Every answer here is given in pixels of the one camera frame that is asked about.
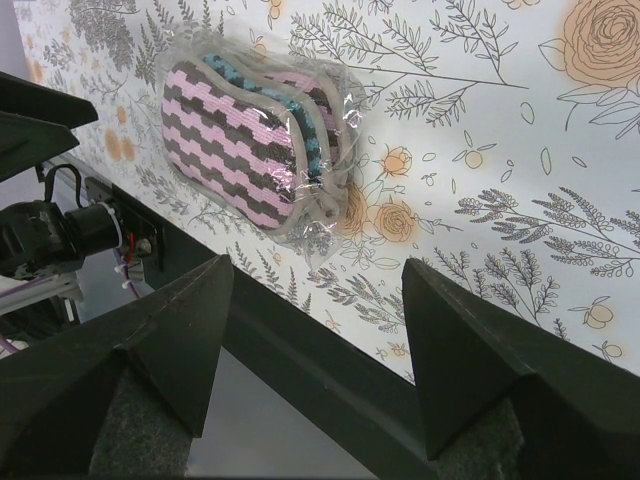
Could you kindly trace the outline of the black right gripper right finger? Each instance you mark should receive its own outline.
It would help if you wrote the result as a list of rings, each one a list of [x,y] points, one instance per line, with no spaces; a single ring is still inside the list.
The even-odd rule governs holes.
[[[402,293],[426,457],[443,479],[635,479],[639,379],[417,259]]]

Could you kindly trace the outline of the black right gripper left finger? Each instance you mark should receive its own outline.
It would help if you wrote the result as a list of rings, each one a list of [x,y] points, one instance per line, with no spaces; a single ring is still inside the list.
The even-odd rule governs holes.
[[[1,362],[5,479],[180,479],[204,431],[228,256]]]

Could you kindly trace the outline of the pink wavy sponge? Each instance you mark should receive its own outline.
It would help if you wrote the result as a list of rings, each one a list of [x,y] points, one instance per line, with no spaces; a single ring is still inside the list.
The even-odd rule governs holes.
[[[155,59],[162,141],[190,187],[317,267],[342,241],[364,89],[344,65],[188,23]]]

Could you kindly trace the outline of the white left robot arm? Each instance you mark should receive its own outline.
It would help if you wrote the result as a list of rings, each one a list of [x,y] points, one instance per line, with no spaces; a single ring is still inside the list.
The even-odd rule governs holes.
[[[73,130],[98,120],[91,102],[16,76],[1,74],[1,180],[6,181],[79,145]],[[62,212],[53,202],[55,177],[75,178],[77,208]],[[72,164],[52,167],[44,198],[1,211],[1,274],[16,280],[79,270],[88,256],[119,248],[124,227],[104,202],[81,204],[82,180]]]

